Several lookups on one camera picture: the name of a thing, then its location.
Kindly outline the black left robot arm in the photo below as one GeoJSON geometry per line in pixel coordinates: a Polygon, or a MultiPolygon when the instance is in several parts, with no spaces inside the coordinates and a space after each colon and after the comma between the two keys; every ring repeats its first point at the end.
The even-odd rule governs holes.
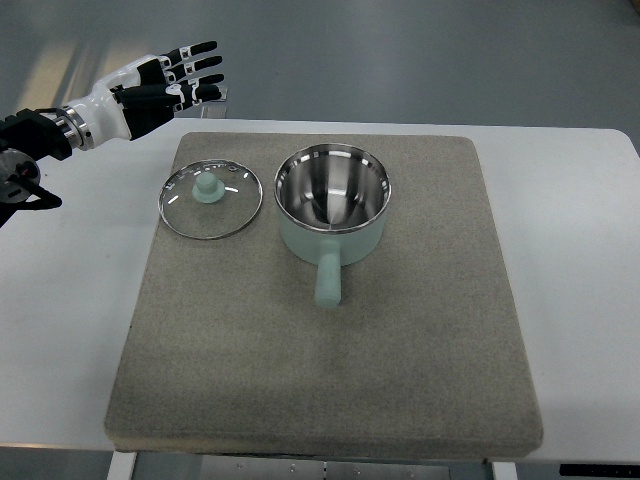
{"type": "Polygon", "coordinates": [[[62,161],[93,146],[88,124],[70,106],[23,109],[1,121],[1,223],[19,211],[58,208],[62,199],[41,186],[38,162],[62,161]]]}

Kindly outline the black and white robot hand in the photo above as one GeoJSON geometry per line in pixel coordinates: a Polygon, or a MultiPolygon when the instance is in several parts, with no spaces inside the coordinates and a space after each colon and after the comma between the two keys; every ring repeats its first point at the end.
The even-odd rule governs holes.
{"type": "Polygon", "coordinates": [[[90,93],[68,105],[77,116],[80,147],[113,139],[136,140],[175,114],[222,98],[224,75],[217,43],[206,41],[160,55],[146,55],[96,81],[90,93]]]}

